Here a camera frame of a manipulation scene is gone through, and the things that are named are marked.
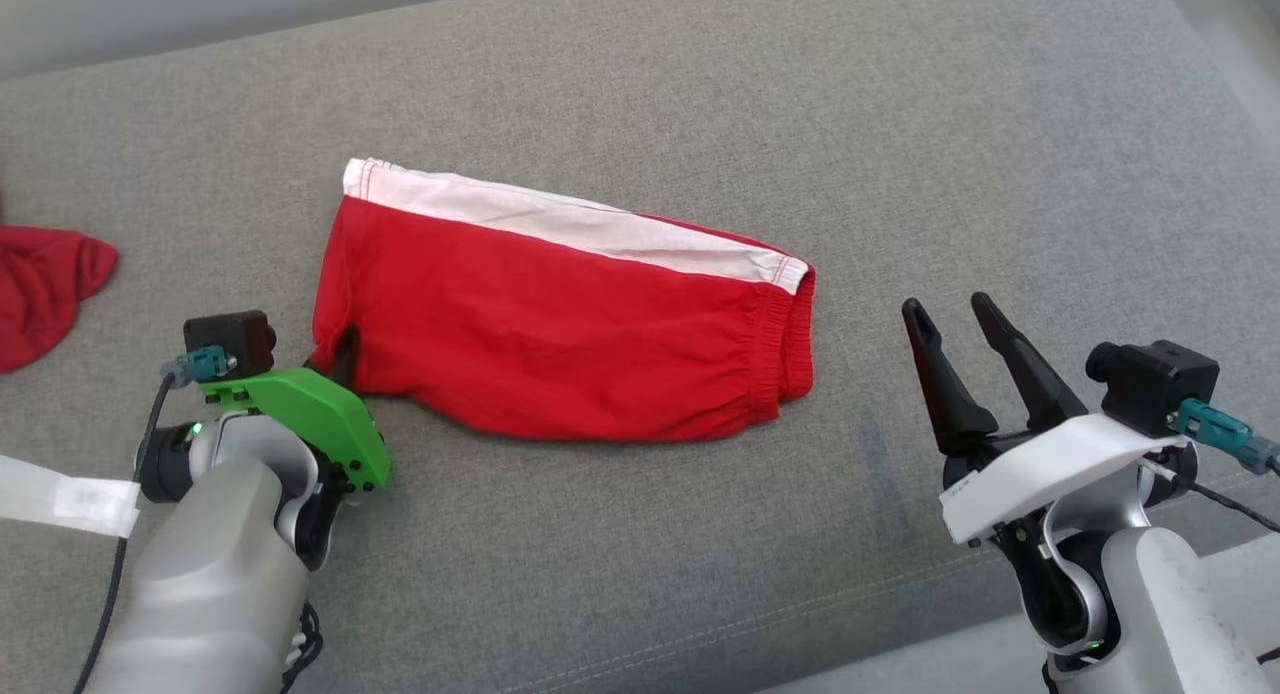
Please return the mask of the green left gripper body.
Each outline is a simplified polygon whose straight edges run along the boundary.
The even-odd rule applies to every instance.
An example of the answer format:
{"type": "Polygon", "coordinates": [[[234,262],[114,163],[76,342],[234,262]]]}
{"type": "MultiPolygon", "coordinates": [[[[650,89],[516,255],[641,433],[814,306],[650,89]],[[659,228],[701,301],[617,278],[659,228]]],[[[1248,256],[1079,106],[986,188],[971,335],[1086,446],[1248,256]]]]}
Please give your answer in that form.
{"type": "Polygon", "coordinates": [[[383,489],[390,457],[366,405],[352,391],[306,367],[207,382],[205,394],[223,410],[257,410],[346,471],[361,492],[383,489]]]}

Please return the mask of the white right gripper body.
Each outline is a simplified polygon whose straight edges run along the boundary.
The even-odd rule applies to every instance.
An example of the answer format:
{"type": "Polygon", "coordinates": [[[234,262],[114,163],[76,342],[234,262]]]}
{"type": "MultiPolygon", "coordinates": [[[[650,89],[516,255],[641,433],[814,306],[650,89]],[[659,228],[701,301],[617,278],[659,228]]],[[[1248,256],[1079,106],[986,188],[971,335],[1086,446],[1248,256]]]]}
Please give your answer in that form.
{"type": "Polygon", "coordinates": [[[943,524],[954,543],[965,544],[996,524],[1051,504],[1149,452],[1189,443],[1176,433],[1147,437],[1106,414],[1069,419],[948,487],[940,496],[943,524]]]}

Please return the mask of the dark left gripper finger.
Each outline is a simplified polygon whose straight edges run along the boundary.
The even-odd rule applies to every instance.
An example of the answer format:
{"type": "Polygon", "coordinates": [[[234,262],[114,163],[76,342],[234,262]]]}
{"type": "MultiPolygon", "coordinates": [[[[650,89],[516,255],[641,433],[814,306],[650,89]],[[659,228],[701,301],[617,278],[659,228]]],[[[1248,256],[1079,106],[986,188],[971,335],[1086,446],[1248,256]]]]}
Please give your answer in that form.
{"type": "Polygon", "coordinates": [[[340,387],[353,387],[358,359],[358,329],[348,325],[337,338],[328,378],[340,387]]]}

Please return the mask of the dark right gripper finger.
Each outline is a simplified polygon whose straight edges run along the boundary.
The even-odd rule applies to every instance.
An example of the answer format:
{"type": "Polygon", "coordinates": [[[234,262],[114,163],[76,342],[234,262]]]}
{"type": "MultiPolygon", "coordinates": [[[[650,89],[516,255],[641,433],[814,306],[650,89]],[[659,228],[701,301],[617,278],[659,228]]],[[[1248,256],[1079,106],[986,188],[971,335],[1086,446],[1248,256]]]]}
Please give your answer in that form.
{"type": "Polygon", "coordinates": [[[964,457],[996,434],[998,424],[963,384],[943,351],[934,321],[919,300],[902,302],[902,320],[938,451],[946,457],[964,457]]]}
{"type": "Polygon", "coordinates": [[[1021,397],[1029,432],[1046,432],[1089,414],[1074,391],[987,293],[974,293],[970,305],[988,346],[1004,360],[1021,397]]]}

